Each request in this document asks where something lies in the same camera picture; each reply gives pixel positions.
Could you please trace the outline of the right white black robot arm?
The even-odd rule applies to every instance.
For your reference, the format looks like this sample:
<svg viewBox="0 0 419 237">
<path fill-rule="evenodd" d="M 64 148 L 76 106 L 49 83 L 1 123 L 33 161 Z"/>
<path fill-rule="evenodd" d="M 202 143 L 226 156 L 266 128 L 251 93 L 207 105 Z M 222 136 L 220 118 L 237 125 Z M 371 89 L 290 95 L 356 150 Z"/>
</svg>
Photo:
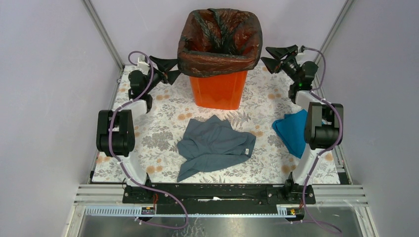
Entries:
<svg viewBox="0 0 419 237">
<path fill-rule="evenodd" d="M 308 186 L 317 170 L 317 163 L 323 155 L 342 142 L 343 106 L 331 103 L 315 94 L 312 82 L 318 71 L 313 61 L 299 64 L 297 55 L 309 47 L 292 45 L 289 47 L 269 47 L 270 57 L 261 60 L 271 74 L 284 72 L 293 82 L 289 86 L 288 97 L 296 105 L 307 111 L 303 138 L 306 143 L 297 168 L 291 173 L 293 183 Z"/>
</svg>

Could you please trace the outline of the black plastic trash bag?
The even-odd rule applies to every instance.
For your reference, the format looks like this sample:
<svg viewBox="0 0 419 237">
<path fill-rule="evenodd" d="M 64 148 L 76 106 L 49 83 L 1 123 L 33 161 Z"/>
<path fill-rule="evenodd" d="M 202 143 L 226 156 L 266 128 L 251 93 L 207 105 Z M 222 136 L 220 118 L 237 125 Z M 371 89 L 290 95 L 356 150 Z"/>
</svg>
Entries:
<svg viewBox="0 0 419 237">
<path fill-rule="evenodd" d="M 178 68 L 197 78 L 252 70 L 262 45 L 262 28 L 254 13 L 230 8 L 193 10 L 178 43 Z"/>
</svg>

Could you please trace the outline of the orange plastic trash bin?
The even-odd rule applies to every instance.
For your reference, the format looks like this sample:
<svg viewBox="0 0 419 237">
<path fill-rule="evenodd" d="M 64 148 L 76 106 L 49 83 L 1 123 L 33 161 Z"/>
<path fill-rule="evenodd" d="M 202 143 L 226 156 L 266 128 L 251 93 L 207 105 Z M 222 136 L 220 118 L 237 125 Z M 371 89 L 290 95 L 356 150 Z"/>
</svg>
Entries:
<svg viewBox="0 0 419 237">
<path fill-rule="evenodd" d="M 241 71 L 208 78 L 190 77 L 195 104 L 211 109 L 238 109 L 247 74 Z"/>
</svg>

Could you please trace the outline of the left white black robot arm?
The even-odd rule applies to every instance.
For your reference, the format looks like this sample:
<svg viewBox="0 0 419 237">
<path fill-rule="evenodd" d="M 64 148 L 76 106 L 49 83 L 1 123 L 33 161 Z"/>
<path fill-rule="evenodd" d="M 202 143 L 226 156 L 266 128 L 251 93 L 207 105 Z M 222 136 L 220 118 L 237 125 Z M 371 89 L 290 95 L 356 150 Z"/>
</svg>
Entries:
<svg viewBox="0 0 419 237">
<path fill-rule="evenodd" d="M 128 101 L 114 110 L 100 110 L 98 113 L 96 147 L 99 152 L 117 160 L 127 184 L 137 186 L 134 196 L 142 203 L 153 198 L 153 190 L 145 185 L 148 173 L 134 158 L 134 120 L 151 111 L 153 97 L 150 92 L 157 85 L 174 84 L 180 75 L 180 71 L 175 69 L 177 63 L 177 59 L 139 57 L 136 67 L 127 76 Z"/>
</svg>

